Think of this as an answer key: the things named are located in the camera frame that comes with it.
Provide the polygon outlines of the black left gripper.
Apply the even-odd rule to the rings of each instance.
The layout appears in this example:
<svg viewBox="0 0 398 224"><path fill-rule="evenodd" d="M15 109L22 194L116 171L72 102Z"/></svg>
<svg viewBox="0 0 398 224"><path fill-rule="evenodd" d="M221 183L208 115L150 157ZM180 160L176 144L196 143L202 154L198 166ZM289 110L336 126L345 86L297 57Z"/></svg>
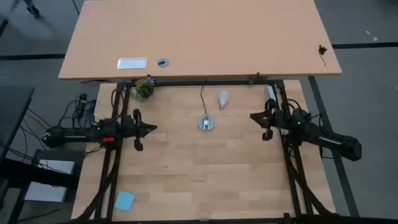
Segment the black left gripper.
<svg viewBox="0 0 398 224"><path fill-rule="evenodd" d="M134 109L132 115L126 115L124 118L125 132L124 136L126 138L135 137L134 148L137 151L143 151L143 144L141 143L141 138L145 137L155 129L157 126L154 124L147 124L142 122L141 130L141 112L138 109Z"/></svg>

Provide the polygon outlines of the white box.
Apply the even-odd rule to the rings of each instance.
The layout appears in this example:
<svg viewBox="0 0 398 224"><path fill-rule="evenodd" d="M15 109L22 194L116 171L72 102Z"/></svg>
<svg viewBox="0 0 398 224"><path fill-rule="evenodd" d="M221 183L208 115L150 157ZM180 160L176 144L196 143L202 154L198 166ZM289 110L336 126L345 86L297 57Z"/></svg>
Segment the white box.
<svg viewBox="0 0 398 224"><path fill-rule="evenodd" d="M56 172L72 174L75 168L75 162L41 159L39 161L39 167ZM37 202L63 202L66 194L66 187L31 182L24 200Z"/></svg>

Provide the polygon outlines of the black aluminium table frame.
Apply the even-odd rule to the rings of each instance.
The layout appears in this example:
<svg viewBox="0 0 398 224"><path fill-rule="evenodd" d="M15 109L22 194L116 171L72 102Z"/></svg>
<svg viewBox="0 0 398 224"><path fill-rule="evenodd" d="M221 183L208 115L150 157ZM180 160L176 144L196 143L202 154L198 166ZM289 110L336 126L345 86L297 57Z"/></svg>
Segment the black aluminium table frame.
<svg viewBox="0 0 398 224"><path fill-rule="evenodd" d="M303 213L279 135L263 141L249 118L263 109L265 88L207 81L161 85L143 102L124 96L127 112L139 109L157 129L140 152L132 139L118 151L88 145L70 224L398 224ZM223 110L222 90L229 92ZM215 119L210 131L197 126L203 114ZM114 207L121 190L135 194L130 212Z"/></svg>

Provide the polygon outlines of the black equipment stand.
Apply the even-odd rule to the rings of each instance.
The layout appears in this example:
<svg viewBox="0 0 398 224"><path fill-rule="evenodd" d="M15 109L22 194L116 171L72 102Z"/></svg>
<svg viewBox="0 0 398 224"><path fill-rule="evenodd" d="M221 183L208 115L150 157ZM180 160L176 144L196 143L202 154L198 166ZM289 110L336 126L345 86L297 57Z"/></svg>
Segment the black equipment stand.
<svg viewBox="0 0 398 224"><path fill-rule="evenodd" d="M8 152L15 152L17 156L26 157L32 164L15 161L6 158ZM83 151L59 151L40 150L36 151L35 157L26 156L11 148L0 146L0 179L18 180L21 182L39 182L41 184L56 185L75 189L78 185L79 171L83 163ZM72 174L56 171L55 168L45 168L46 163L41 167L40 159L56 161L75 162L75 171Z"/></svg>

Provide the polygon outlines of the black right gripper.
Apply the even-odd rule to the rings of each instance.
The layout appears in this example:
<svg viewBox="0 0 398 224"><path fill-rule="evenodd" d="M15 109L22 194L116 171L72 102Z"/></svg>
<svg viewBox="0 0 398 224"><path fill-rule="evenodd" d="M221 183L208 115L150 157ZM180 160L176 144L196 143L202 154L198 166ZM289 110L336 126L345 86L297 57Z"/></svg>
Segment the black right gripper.
<svg viewBox="0 0 398 224"><path fill-rule="evenodd" d="M276 109L276 102L269 99L265 103L265 110L259 113L251 113L250 118L253 119L261 128L265 129L262 134L263 141L269 141L273 137L271 127L280 129L284 119L284 112Z"/></svg>

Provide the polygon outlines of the beige wooden desk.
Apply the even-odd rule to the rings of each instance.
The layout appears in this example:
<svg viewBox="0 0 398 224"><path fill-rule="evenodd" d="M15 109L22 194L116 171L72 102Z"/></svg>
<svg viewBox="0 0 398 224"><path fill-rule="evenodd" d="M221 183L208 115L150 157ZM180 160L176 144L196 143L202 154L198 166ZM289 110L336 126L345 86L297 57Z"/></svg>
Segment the beige wooden desk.
<svg viewBox="0 0 398 224"><path fill-rule="evenodd" d="M318 46L327 48L323 58ZM120 58L146 58L119 70ZM160 68L161 58L169 66ZM61 79L340 75L314 0L85 1Z"/></svg>

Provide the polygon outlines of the blue sticky note pad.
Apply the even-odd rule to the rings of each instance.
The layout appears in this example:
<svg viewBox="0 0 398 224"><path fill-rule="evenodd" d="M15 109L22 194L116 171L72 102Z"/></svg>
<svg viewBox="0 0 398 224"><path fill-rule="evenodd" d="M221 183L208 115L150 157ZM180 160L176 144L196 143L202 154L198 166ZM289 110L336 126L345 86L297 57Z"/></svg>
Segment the blue sticky note pad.
<svg viewBox="0 0 398 224"><path fill-rule="evenodd" d="M118 210L130 212L134 203L135 194L121 190L114 207Z"/></svg>

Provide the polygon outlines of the small dark desk object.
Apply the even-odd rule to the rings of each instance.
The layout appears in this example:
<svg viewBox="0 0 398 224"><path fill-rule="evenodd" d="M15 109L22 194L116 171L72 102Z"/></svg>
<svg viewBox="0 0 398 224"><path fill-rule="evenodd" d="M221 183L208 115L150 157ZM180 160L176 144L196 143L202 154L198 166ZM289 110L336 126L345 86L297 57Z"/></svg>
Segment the small dark desk object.
<svg viewBox="0 0 398 224"><path fill-rule="evenodd" d="M325 62L325 60L324 60L324 58L323 58L323 56L324 56L324 54L325 54L326 51L327 51L327 48L326 48L326 47L324 47L324 46L322 46L322 45L319 45L319 46L318 46L318 54L319 54L319 56L320 56L320 58L321 58L321 60L322 60L324 66L327 66L327 64L326 64L326 62Z"/></svg>

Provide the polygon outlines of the chrome lamp socket base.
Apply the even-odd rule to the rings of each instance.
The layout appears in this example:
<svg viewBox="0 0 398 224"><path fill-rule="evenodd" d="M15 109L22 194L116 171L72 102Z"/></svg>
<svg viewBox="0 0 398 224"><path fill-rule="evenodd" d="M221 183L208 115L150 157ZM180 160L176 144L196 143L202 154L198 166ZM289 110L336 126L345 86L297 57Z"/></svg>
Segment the chrome lamp socket base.
<svg viewBox="0 0 398 224"><path fill-rule="evenodd" d="M203 131L210 131L215 127L215 119L210 114L203 114L199 117L197 126Z"/></svg>

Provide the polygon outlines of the black side table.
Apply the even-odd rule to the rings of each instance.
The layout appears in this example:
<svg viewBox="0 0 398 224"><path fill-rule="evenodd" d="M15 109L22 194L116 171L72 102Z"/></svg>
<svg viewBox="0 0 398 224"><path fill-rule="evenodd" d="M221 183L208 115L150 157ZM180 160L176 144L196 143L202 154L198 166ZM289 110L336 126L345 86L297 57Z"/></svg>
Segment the black side table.
<svg viewBox="0 0 398 224"><path fill-rule="evenodd" d="M11 147L33 92L32 86L0 85L0 163Z"/></svg>

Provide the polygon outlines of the white lightbulb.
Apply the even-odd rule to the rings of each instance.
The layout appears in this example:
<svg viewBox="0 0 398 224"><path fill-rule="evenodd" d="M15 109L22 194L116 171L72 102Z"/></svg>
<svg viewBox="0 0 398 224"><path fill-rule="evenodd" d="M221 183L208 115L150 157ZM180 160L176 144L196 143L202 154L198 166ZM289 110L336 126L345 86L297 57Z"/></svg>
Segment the white lightbulb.
<svg viewBox="0 0 398 224"><path fill-rule="evenodd" d="M222 90L220 92L220 97L219 97L219 106L221 110L223 110L225 106L228 104L228 100L229 100L229 92L227 90Z"/></svg>

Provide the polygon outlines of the black power strip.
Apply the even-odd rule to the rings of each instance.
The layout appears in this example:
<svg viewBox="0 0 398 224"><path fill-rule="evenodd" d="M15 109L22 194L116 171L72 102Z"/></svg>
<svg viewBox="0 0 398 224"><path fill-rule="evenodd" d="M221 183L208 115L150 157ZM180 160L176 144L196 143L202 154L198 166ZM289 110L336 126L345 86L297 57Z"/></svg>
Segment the black power strip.
<svg viewBox="0 0 398 224"><path fill-rule="evenodd" d="M76 116L81 118L83 116L85 105L87 104L87 94L82 93L78 97L78 104L76 106Z"/></svg>

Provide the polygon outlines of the green potted plant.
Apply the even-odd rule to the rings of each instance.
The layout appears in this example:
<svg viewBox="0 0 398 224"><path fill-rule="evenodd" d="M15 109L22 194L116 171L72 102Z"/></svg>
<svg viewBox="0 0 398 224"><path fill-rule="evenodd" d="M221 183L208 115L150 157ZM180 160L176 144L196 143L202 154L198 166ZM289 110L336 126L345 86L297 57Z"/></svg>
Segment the green potted plant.
<svg viewBox="0 0 398 224"><path fill-rule="evenodd" d="M155 80L151 75L135 81L135 98L137 100L148 99L154 93Z"/></svg>

